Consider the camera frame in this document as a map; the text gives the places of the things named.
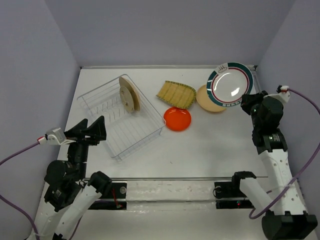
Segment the small cream floral plate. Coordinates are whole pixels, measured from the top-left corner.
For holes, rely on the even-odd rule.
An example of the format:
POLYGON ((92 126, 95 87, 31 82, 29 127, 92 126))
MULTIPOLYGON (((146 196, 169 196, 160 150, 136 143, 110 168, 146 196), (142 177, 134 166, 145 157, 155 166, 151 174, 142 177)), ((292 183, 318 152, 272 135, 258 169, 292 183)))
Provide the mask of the small cream floral plate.
POLYGON ((134 109, 135 105, 134 105, 134 99, 132 97, 131 92, 125 86, 120 86, 119 94, 120 94, 120 99, 124 106, 124 109, 128 113, 132 113, 135 110, 134 109))

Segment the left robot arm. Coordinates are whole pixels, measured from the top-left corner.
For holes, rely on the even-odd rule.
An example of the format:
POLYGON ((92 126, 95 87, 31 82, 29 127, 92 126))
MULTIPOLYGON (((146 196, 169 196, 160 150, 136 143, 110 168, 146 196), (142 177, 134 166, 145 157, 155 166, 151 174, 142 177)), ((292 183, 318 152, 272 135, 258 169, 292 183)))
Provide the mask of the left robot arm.
POLYGON ((90 206, 110 194, 112 179, 101 171, 82 183, 89 147, 106 139, 105 118, 100 116, 91 125, 85 118, 68 131, 52 128, 38 140, 40 144, 67 145, 68 151, 67 160, 54 160, 46 169, 44 204, 28 239, 67 240, 90 206))

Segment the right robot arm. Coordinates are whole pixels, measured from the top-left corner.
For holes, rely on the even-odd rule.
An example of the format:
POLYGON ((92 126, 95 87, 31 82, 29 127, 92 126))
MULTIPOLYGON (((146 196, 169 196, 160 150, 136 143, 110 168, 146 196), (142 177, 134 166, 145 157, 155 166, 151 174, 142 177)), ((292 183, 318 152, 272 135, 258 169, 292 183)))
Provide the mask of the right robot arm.
POLYGON ((240 105, 251 117, 252 141, 271 189, 265 191, 252 172, 240 171, 232 176, 230 190, 235 196, 244 194, 249 199, 253 205, 249 219, 261 218, 262 231, 268 240, 303 240, 318 226, 317 217, 308 213, 295 182, 320 149, 316 148, 302 169, 292 175, 287 142, 279 129, 291 92, 288 86, 281 86, 276 94, 265 91, 244 94, 240 105))

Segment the large cream bird plate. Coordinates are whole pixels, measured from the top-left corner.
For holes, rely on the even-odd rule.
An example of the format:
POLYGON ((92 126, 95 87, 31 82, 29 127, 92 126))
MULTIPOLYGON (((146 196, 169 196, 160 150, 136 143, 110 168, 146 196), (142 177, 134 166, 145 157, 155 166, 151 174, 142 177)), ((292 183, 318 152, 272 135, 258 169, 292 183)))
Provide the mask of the large cream bird plate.
POLYGON ((130 91, 134 101, 134 111, 140 111, 141 98, 140 98, 138 89, 135 87, 134 83, 123 76, 119 77, 118 81, 119 81, 119 86, 125 86, 130 91))

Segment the white plate green red rim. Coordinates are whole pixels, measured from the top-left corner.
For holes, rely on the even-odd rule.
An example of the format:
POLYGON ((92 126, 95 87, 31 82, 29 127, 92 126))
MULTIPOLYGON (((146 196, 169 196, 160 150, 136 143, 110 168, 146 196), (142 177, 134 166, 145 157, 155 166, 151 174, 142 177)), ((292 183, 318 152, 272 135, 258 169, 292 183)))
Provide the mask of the white plate green red rim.
POLYGON ((250 94, 254 86, 251 70, 242 63, 227 62, 219 65, 208 77, 206 93, 216 105, 229 108, 239 105, 242 96, 250 94))

